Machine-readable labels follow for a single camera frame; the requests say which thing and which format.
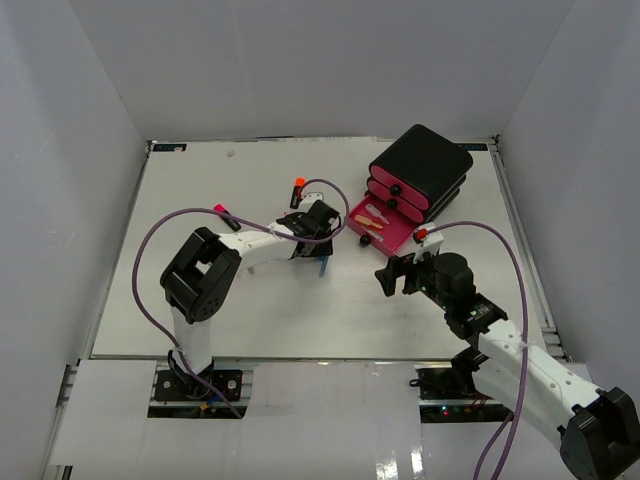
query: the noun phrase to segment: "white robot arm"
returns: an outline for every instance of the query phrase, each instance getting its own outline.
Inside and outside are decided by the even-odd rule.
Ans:
[[[427,231],[434,225],[427,225]],[[506,312],[476,292],[473,272],[456,253],[439,253],[443,238],[428,235],[417,253],[390,257],[376,272],[385,295],[422,292],[445,312],[453,333],[470,347],[452,363],[473,388],[515,409],[522,352],[529,349],[522,418],[556,448],[579,479],[614,480],[640,458],[640,423],[631,398],[619,388],[605,391],[574,375],[522,334]]]
[[[305,195],[298,210],[269,225],[301,239],[328,237],[338,219],[322,194]],[[160,278],[173,315],[173,331],[195,374],[213,369],[210,351],[211,318],[222,307],[236,274],[273,260],[328,256],[331,241],[306,243],[273,233],[247,231],[215,234],[201,227],[194,231]],[[169,352],[169,365],[189,390],[195,387],[178,352]]]

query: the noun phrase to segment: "white enclosure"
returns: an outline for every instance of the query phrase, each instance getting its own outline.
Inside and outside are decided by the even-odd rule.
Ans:
[[[638,45],[630,0],[0,0],[0,476],[39,478],[144,140],[501,135],[567,353],[639,399]]]

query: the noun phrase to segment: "white tabletop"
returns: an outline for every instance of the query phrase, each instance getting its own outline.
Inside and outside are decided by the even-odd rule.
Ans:
[[[109,297],[93,347],[94,357],[157,357],[170,343],[138,311],[131,293],[131,268],[148,229],[162,216],[186,207],[223,203],[231,213],[268,224],[288,210],[296,177],[336,182],[352,206],[366,190],[368,164],[389,146],[375,138],[260,142],[190,142],[184,152],[149,157]],[[487,223],[516,247],[514,233],[489,152],[473,152],[474,166],[459,197],[437,223]],[[327,203],[342,211],[328,187]],[[189,234],[200,226],[229,228],[214,216],[173,219],[151,240],[140,269],[140,292],[156,318],[172,328],[159,285],[162,271]],[[513,266],[500,242],[487,232],[459,227],[444,232],[443,251],[469,261],[478,290],[521,325]],[[386,257],[358,246],[349,229],[334,241],[327,274],[309,259],[274,262],[243,272],[213,321],[211,353],[236,358],[443,359],[467,344],[447,327],[442,311],[422,295],[386,298],[374,271]],[[530,339],[543,345],[539,318],[529,295]]]

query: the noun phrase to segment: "purple cable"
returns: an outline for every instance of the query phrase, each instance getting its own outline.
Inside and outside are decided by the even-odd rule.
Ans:
[[[489,443],[485,445],[484,449],[482,450],[482,453],[480,454],[480,458],[478,459],[478,463],[476,464],[476,469],[473,472],[473,478],[478,478],[478,476],[480,475],[480,469],[482,468],[482,464],[484,463],[484,460],[487,458],[487,455],[489,454],[489,450],[491,450],[491,447],[493,447],[493,444],[496,443],[496,440],[498,440],[498,437],[500,437],[504,429],[507,427],[507,424],[512,419],[513,419],[513,413],[509,412],[509,415],[507,415],[507,418],[505,418],[504,421],[500,424],[500,426],[498,427],[498,430],[495,431],[495,433],[489,440]]]
[[[522,300],[522,341],[526,344],[529,339],[529,312],[527,310],[527,294],[524,288],[524,279],[522,278],[522,272],[520,271],[520,266],[518,265],[518,261],[516,259],[516,255],[513,252],[513,249],[507,242],[507,239],[498,232],[495,228],[490,227],[489,225],[485,225],[484,223],[472,222],[472,221],[462,221],[462,222],[452,222],[446,225],[441,225],[439,227],[432,228],[429,230],[429,233],[439,232],[440,230],[446,230],[451,227],[458,226],[472,226],[482,228],[483,230],[487,230],[493,233],[498,239],[502,242],[504,247],[507,249],[509,253],[509,257],[511,257],[511,261],[513,262],[513,267],[516,270],[516,277],[518,277],[518,286],[520,287],[520,298]],[[518,387],[518,399],[516,401],[516,408],[513,413],[513,423],[511,424],[511,428],[509,429],[509,435],[507,436],[507,441],[504,444],[504,448],[502,450],[502,455],[500,455],[500,460],[498,460],[498,464],[496,465],[495,470],[493,471],[493,475],[491,475],[491,480],[497,480],[504,468],[505,463],[507,463],[507,457],[509,456],[509,452],[511,451],[511,445],[513,444],[513,439],[516,436],[516,430],[518,429],[518,423],[520,422],[520,416],[522,415],[522,407],[524,405],[524,393],[525,393],[525,385],[527,383],[527,363],[529,360],[529,349],[524,348],[522,350],[522,366],[520,368],[520,385]],[[495,438],[492,438],[487,446],[485,447],[486,451],[482,452],[482,455],[478,459],[478,463],[476,464],[476,469],[473,474],[473,480],[478,480],[480,475],[480,468],[482,467],[482,462],[484,462],[487,453],[489,453],[489,449],[493,446],[493,443],[496,441],[498,436],[506,427],[508,420],[505,420],[500,428],[494,435]]]
[[[345,219],[346,219],[346,216],[349,215],[350,207],[349,207],[349,200],[347,200],[347,197],[342,192],[342,190],[340,190],[340,188],[338,188],[338,186],[336,184],[330,182],[329,180],[324,180],[322,178],[313,178],[311,180],[308,180],[302,186],[300,191],[302,192],[307,185],[310,185],[312,183],[324,183],[325,185],[329,185],[336,192],[338,192],[338,194],[342,197],[342,200],[344,201],[344,206],[345,206],[345,211],[346,211]],[[147,320],[149,320],[153,326],[155,326],[158,330],[160,330],[162,333],[164,333],[169,338],[169,340],[171,340],[171,343],[173,343],[173,346],[175,347],[176,351],[178,352],[178,355],[180,356],[180,360],[182,361],[182,363],[184,364],[185,368],[187,369],[187,373],[189,375],[191,375],[198,383],[200,383],[201,385],[204,385],[209,390],[211,390],[214,394],[216,394],[218,397],[220,397],[220,400],[222,400],[229,407],[229,409],[233,412],[233,414],[236,417],[242,418],[240,413],[235,409],[235,407],[231,404],[231,402],[227,399],[227,397],[225,397],[222,394],[222,392],[220,392],[220,390],[218,390],[215,386],[213,386],[212,384],[207,382],[205,379],[199,377],[193,371],[193,369],[191,368],[191,365],[189,365],[189,362],[187,362],[186,357],[182,353],[182,349],[180,348],[180,343],[178,342],[178,339],[169,330],[167,330],[165,327],[163,327],[162,324],[160,324],[160,322],[158,322],[153,317],[153,315],[151,315],[151,312],[149,312],[149,310],[147,310],[147,308],[142,303],[142,300],[140,299],[140,292],[138,290],[138,271],[140,270],[140,261],[142,260],[142,254],[144,253],[145,249],[147,248],[149,240],[151,240],[151,237],[156,233],[156,231],[162,225],[167,223],[169,220],[171,220],[172,218],[178,217],[180,215],[185,215],[187,213],[207,213],[209,215],[216,215],[216,216],[222,217],[222,218],[230,218],[232,220],[235,220],[238,223],[243,223],[245,225],[253,227],[256,230],[260,230],[260,231],[266,232],[266,233],[273,233],[274,235],[276,235],[278,237],[286,238],[287,240],[293,240],[293,241],[296,241],[296,242],[304,242],[304,243],[313,243],[313,244],[319,244],[319,243],[328,242],[329,240],[335,238],[337,235],[339,235],[345,229],[345,227],[347,226],[347,222],[343,221],[342,225],[340,225],[333,232],[331,232],[331,235],[329,235],[328,237],[322,238],[322,239],[318,239],[318,240],[314,240],[314,239],[309,239],[309,238],[296,237],[294,235],[288,235],[286,233],[278,232],[278,231],[275,231],[275,230],[272,232],[268,227],[265,227],[264,225],[260,225],[259,223],[251,222],[249,220],[244,220],[243,218],[236,217],[235,215],[226,214],[226,213],[222,213],[222,212],[217,212],[215,210],[209,210],[207,208],[184,208],[182,210],[177,210],[175,212],[169,213],[168,215],[165,215],[164,217],[162,217],[160,220],[158,220],[153,225],[153,227],[151,227],[151,229],[144,236],[144,238],[142,240],[142,243],[140,244],[140,247],[138,248],[138,253],[136,254],[136,258],[135,258],[135,260],[133,262],[133,269],[132,269],[132,272],[131,272],[131,290],[133,292],[133,299],[135,300],[136,305],[138,305],[138,308],[140,309],[142,314],[147,318]]]

